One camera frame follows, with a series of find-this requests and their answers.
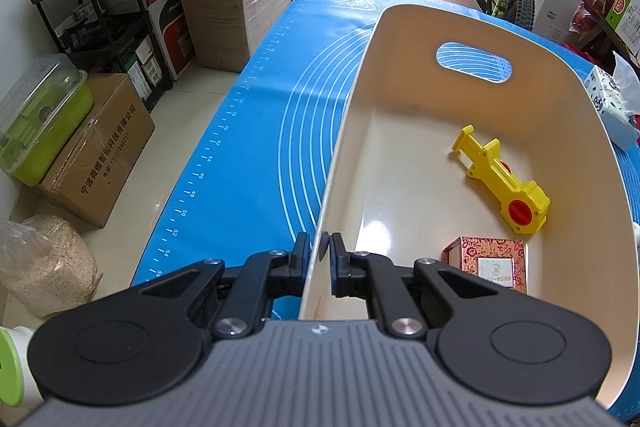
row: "clear plastic lid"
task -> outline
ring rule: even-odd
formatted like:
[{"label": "clear plastic lid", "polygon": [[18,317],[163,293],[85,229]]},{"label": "clear plastic lid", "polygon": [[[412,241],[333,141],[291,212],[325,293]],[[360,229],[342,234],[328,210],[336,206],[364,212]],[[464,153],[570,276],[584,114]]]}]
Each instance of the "clear plastic lid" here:
[{"label": "clear plastic lid", "polygon": [[0,102],[0,165],[8,171],[47,130],[60,107],[86,78],[66,55],[34,62]]}]

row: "silicone mat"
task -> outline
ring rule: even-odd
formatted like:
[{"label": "silicone mat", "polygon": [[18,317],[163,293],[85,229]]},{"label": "silicone mat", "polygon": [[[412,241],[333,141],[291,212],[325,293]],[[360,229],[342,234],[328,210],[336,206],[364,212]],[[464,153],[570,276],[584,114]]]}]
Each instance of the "silicone mat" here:
[{"label": "silicone mat", "polygon": [[[500,25],[550,49],[581,78],[591,70],[590,63],[553,42],[439,0],[294,0],[204,132],[156,224],[133,284],[207,257],[237,266],[255,252],[289,250],[299,231],[314,235],[356,69],[380,12],[404,3]],[[511,73],[506,60],[461,44],[441,47],[438,60],[489,80]],[[640,151],[635,147],[616,154],[634,219],[640,221],[640,179],[634,167],[634,161],[640,166]],[[274,317],[295,318],[298,306],[299,299],[279,299]]]}]

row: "beige storage bin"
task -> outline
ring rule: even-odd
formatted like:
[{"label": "beige storage bin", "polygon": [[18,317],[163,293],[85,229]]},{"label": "beige storage bin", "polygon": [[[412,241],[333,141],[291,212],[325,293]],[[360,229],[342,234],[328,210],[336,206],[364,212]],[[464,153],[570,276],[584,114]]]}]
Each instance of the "beige storage bin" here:
[{"label": "beige storage bin", "polygon": [[[436,52],[459,42],[506,58],[502,83],[442,67]],[[502,159],[551,199],[536,235],[516,235],[482,182],[451,153],[473,124],[481,144],[500,139]],[[620,169],[576,74],[523,37],[426,6],[384,11],[367,47],[338,135],[318,232],[342,232],[348,250],[412,266],[440,259],[461,235],[527,244],[532,296],[582,314],[606,333],[612,366],[598,395],[622,391],[638,342],[638,256]],[[367,317],[364,301],[331,295],[329,255],[307,275],[300,318]]]}]

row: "transparent storage container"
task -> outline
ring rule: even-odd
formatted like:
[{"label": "transparent storage container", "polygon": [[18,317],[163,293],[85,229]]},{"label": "transparent storage container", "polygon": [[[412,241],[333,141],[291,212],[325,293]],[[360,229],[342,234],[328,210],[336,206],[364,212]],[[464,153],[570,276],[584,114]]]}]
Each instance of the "transparent storage container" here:
[{"label": "transparent storage container", "polygon": [[66,55],[38,58],[0,102],[0,168],[37,184],[93,105],[85,71]]}]

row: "white wall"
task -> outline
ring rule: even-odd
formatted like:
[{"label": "white wall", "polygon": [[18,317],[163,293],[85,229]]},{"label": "white wall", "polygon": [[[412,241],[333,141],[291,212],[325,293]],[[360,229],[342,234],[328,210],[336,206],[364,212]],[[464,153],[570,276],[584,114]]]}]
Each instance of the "white wall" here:
[{"label": "white wall", "polygon": [[[0,0],[0,98],[35,57],[55,51],[36,7],[29,0]],[[0,171],[0,218],[8,216],[19,189],[20,182]]]}]

